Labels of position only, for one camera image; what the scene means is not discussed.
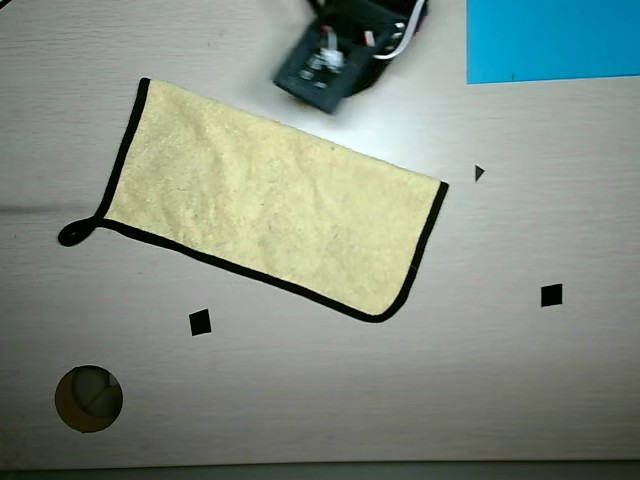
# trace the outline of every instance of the blue card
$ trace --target blue card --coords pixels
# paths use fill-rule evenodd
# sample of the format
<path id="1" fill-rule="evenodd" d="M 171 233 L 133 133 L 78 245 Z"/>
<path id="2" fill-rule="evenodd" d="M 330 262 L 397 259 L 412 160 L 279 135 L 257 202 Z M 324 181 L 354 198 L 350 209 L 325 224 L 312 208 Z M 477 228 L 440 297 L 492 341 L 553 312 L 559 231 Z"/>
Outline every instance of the blue card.
<path id="1" fill-rule="evenodd" d="M 468 83 L 640 75 L 640 0 L 467 0 Z"/>

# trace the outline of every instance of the black triangle marker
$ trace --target black triangle marker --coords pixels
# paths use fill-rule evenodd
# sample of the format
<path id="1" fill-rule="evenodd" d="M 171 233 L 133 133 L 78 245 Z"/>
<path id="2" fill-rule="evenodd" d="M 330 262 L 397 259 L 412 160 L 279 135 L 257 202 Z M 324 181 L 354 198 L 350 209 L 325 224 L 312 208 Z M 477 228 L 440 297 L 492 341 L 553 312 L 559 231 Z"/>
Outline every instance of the black triangle marker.
<path id="1" fill-rule="evenodd" d="M 476 165 L 476 182 L 480 180 L 480 177 L 484 174 L 484 169 Z"/>

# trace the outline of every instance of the black electronic device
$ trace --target black electronic device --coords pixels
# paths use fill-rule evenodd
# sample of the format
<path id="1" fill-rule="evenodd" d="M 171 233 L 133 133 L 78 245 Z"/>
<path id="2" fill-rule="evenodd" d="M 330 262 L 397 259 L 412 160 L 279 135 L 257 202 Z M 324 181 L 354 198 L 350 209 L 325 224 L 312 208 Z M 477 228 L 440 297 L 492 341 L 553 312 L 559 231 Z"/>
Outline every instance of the black electronic device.
<path id="1" fill-rule="evenodd" d="M 273 81 L 327 113 L 377 81 L 406 47 L 427 10 L 427 0 L 310 3 L 317 16 Z"/>

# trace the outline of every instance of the fabric cloth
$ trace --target fabric cloth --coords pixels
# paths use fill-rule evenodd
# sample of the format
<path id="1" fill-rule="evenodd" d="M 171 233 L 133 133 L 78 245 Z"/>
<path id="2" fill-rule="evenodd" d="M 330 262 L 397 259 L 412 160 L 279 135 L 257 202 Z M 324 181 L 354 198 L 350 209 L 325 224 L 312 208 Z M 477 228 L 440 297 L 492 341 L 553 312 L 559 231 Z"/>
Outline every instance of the fabric cloth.
<path id="1" fill-rule="evenodd" d="M 406 300 L 446 184 L 143 79 L 96 227 L 386 320 Z"/>

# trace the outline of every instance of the black square marker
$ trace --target black square marker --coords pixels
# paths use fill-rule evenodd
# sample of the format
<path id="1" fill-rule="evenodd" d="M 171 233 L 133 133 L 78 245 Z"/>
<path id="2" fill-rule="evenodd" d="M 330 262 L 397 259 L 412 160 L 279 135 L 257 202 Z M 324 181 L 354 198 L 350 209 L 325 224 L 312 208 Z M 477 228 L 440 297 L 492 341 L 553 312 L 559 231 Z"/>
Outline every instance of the black square marker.
<path id="1" fill-rule="evenodd" d="M 541 306 L 551 307 L 552 305 L 562 305 L 562 284 L 557 283 L 555 285 L 547 285 L 542 287 L 541 292 Z"/>
<path id="2" fill-rule="evenodd" d="M 189 315 L 191 322 L 191 335 L 202 335 L 211 333 L 211 320 L 209 320 L 209 310 L 200 310 L 199 312 Z"/>

